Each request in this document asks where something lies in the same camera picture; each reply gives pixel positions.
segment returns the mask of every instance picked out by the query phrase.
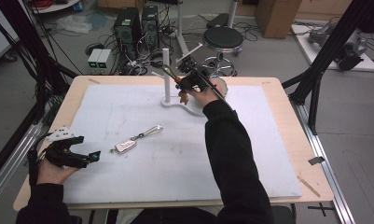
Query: white rod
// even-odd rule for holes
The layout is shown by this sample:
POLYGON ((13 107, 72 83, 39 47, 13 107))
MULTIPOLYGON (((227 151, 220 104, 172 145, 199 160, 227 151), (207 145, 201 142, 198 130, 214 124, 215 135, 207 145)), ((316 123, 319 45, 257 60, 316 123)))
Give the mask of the white rod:
MULTIPOLYGON (((163 64, 170 66, 169 49, 163 49, 162 53, 163 53, 163 64)), ((170 76, 167 75, 164 71, 163 71, 163 75, 164 75, 165 102, 169 103, 170 102, 170 76)))
POLYGON ((183 1, 182 0, 178 0, 178 27, 177 27, 177 30, 178 30, 178 35, 183 35, 183 1))
POLYGON ((232 0, 232 3, 230 4, 229 19, 228 19, 229 28, 233 27, 233 21, 235 19, 236 7, 237 7, 238 2, 239 0, 232 0))
POLYGON ((175 62, 176 62, 176 63, 179 63, 179 62, 180 62, 181 60, 183 60, 186 56, 188 56, 189 54, 193 53, 193 51, 199 49, 201 46, 202 46, 202 44, 199 43, 199 45, 198 45, 196 48, 192 49, 190 52, 188 52, 187 54, 183 55, 183 57, 181 57, 180 59, 176 59, 175 62))

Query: person's left hand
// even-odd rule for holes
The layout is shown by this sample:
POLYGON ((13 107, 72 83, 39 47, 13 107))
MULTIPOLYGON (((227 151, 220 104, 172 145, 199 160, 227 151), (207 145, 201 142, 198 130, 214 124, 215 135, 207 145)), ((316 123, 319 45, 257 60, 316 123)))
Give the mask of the person's left hand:
POLYGON ((38 165, 38 184, 63 184, 64 181, 80 168, 62 168, 50 163, 47 159, 42 160, 38 165))

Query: white paper sheet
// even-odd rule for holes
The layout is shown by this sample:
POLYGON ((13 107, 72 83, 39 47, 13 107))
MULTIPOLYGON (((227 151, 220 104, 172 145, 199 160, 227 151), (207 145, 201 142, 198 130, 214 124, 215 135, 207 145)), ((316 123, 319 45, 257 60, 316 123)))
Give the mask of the white paper sheet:
MULTIPOLYGON (((220 199, 204 143, 206 118, 160 104, 162 86, 92 85, 71 131, 85 136, 75 153, 101 150, 98 162, 65 183, 66 203, 173 202, 220 199), (109 149, 160 124, 164 130, 137 140, 125 154, 109 149)), ((229 86, 227 101, 250 134, 260 179, 270 197, 301 191, 264 91, 229 86)))

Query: desktop computer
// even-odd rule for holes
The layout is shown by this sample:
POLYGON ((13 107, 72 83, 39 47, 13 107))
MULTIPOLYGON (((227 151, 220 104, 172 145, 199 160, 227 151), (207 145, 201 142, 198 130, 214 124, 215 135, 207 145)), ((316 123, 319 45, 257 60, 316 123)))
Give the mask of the desktop computer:
POLYGON ((159 20, 158 7, 143 7, 141 23, 143 26, 143 43, 145 49, 153 50, 159 48, 159 20))
POLYGON ((141 23, 137 7, 122 7, 113 26, 119 48, 131 60, 139 58, 139 41, 142 38, 141 23))

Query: white stand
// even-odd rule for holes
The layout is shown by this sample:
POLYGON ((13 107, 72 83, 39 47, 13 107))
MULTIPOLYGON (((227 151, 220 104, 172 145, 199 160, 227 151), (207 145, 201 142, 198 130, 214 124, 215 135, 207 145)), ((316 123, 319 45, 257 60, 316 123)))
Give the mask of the white stand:
MULTIPOLYGON (((169 65, 169 49, 163 49, 163 64, 169 65)), ((167 74, 164 74, 164 93, 165 96, 160 100, 161 104, 165 108, 179 106, 184 108, 188 113, 198 116, 204 117, 204 114, 201 112, 202 107, 199 105, 198 102, 195 101, 193 97, 189 97, 189 102, 184 105, 180 102, 181 97, 179 96, 172 96, 170 90, 170 77, 167 74)))

